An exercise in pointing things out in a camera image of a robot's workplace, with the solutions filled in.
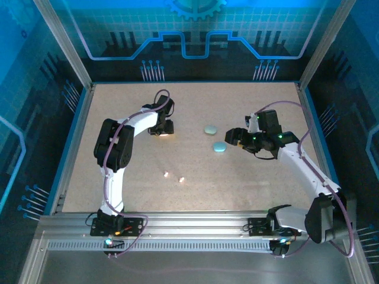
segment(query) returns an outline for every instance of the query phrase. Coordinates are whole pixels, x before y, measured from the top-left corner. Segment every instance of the gear graphic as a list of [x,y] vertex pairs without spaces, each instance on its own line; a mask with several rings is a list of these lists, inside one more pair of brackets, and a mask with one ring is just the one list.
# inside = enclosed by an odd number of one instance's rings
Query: gear graphic
[[186,20],[199,18],[205,20],[207,16],[213,17],[214,12],[221,11],[221,5],[226,0],[166,0],[165,4],[171,7],[171,12],[177,12],[178,17],[184,16]]
[[1,7],[7,8],[12,19],[23,29],[26,29],[36,16],[32,0],[3,0]]

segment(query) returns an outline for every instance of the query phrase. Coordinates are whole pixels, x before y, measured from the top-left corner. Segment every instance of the aluminum frame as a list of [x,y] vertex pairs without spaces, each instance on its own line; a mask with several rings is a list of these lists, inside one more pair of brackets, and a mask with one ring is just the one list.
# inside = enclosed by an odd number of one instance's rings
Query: aluminum frame
[[54,38],[67,57],[72,69],[75,71],[84,88],[89,90],[92,86],[92,80],[89,77],[85,66],[78,53],[76,52],[65,28],[55,12],[49,0],[33,0],[38,10],[40,11],[46,24],[49,26]]
[[300,86],[302,90],[305,90],[313,75],[316,73],[317,68],[321,64],[321,61],[325,57],[325,54],[329,50],[329,47],[334,42],[339,30],[348,17],[355,2],[356,0],[341,0],[341,3],[339,4],[335,14],[333,15],[333,18],[327,26],[319,45],[314,51],[308,65],[304,70],[304,73],[300,78]]

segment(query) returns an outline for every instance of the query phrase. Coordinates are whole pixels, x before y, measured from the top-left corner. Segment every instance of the glass panel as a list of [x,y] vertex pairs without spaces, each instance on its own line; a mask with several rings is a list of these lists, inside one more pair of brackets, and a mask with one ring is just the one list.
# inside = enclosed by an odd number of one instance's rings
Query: glass panel
[[92,80],[137,82],[299,80],[338,4],[53,1]]
[[0,275],[16,283],[82,86],[34,3],[1,3]]
[[[328,116],[337,120],[326,142],[342,189],[357,196],[358,229],[379,226],[378,14],[379,2],[357,0],[309,84],[320,121]],[[331,111],[323,114],[328,107]],[[371,233],[361,240],[372,244],[364,249],[378,276],[379,246],[373,232],[364,229],[360,234]]]

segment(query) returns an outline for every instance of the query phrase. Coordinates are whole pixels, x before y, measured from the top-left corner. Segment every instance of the beige work surface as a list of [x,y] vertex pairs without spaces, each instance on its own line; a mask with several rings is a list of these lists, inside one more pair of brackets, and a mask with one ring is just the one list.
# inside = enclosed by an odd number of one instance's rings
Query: beige work surface
[[[151,104],[155,93],[167,89],[175,101],[171,117],[175,134],[134,139],[126,168],[123,200],[127,211],[259,210],[281,204],[308,208],[310,201],[291,171],[278,160],[262,161],[228,145],[215,153],[213,143],[225,132],[245,127],[245,115],[274,101],[299,102],[293,83],[149,83],[97,85],[63,210],[92,212],[101,205],[103,181],[94,146],[106,118],[120,119]],[[307,126],[301,108],[276,105],[283,131],[298,138]],[[218,132],[206,135],[204,127]],[[304,148],[317,164],[311,138]]]

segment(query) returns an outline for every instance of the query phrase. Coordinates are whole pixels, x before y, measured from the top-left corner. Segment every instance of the black mount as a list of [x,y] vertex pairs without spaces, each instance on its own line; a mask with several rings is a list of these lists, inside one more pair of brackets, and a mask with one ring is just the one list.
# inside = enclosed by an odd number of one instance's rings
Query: black mount
[[249,153],[256,154],[264,149],[270,151],[275,159],[278,158],[279,148],[299,139],[292,132],[282,132],[279,125],[277,112],[274,110],[257,113],[259,129],[262,132],[249,133],[245,128],[233,128],[225,135],[225,142],[231,145],[241,146]]
[[[340,197],[354,230],[356,225],[356,197],[352,192],[339,191]],[[341,208],[331,196],[320,194],[315,198],[306,215],[306,230],[310,238],[317,244],[344,237],[348,233]]]
[[97,218],[92,220],[91,236],[108,237],[137,237],[143,227],[143,218],[124,218],[121,215],[109,216],[100,209]]
[[[144,105],[143,108],[157,108],[160,105],[163,105],[167,100],[167,96],[161,95],[156,104],[152,105]],[[158,120],[154,127],[150,127],[147,131],[150,135],[159,136],[161,134],[173,134],[174,133],[174,123],[172,120],[167,120],[172,114],[169,114],[171,108],[174,109],[175,103],[172,99],[168,101],[168,103],[158,111]]]
[[[97,164],[102,167],[105,154],[109,149],[111,140],[120,124],[116,120],[106,119],[102,123],[99,137],[94,149],[94,156],[97,158]],[[107,160],[107,167],[117,172],[119,169],[126,167],[131,159],[133,149],[134,127],[124,126],[119,135],[118,142],[112,147],[111,153]]]

